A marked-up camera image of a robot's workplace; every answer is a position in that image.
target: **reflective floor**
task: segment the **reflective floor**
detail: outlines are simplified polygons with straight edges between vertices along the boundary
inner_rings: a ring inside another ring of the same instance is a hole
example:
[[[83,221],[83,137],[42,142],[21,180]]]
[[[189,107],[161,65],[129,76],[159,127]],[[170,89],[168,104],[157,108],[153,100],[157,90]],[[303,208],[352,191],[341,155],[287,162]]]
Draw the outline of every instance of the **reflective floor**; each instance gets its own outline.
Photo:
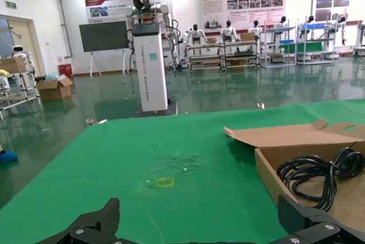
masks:
[[[364,59],[342,58],[334,66],[278,69],[184,70],[167,75],[168,97],[176,97],[179,114],[258,109],[293,103],[364,97]],[[0,121],[0,144],[19,161],[0,164],[0,208],[87,127],[86,119],[125,119],[139,103],[137,75],[76,77],[72,96],[19,105]]]

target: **yellow tape mark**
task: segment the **yellow tape mark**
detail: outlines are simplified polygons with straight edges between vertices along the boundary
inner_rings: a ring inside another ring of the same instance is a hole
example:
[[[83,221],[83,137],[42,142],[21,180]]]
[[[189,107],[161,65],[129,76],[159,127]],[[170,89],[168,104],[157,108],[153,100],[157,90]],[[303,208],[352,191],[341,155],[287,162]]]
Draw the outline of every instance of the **yellow tape mark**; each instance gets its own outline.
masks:
[[[162,177],[156,180],[157,188],[170,188],[174,187],[175,179],[173,177]]]

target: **door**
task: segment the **door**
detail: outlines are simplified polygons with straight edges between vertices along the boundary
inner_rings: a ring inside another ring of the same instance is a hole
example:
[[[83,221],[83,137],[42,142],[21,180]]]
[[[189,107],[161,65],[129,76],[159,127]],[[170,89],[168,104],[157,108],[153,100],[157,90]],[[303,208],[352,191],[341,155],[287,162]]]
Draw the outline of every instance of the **door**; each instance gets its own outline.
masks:
[[[12,28],[15,45],[21,45],[26,53],[32,52],[35,67],[35,75],[40,76],[39,63],[34,50],[34,44],[30,35],[30,28],[27,22],[8,20],[9,27]]]

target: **red trash bin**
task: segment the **red trash bin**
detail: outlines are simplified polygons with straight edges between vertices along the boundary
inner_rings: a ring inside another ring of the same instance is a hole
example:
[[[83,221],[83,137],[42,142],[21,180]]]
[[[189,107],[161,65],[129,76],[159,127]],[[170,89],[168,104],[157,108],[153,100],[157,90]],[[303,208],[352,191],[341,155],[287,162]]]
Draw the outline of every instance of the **red trash bin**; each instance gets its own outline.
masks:
[[[58,66],[58,71],[59,71],[60,75],[65,74],[69,79],[71,79],[72,76],[74,75],[74,73],[72,72],[71,63],[60,64]]]

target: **screw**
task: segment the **screw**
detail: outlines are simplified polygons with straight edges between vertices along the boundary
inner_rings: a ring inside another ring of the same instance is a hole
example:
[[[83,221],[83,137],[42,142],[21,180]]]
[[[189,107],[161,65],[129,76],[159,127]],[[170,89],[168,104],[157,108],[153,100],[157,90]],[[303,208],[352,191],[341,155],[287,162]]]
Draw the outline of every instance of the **screw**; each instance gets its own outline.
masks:
[[[296,238],[291,238],[290,241],[292,241],[292,243],[295,243],[295,244],[300,243],[300,240],[298,240]]]

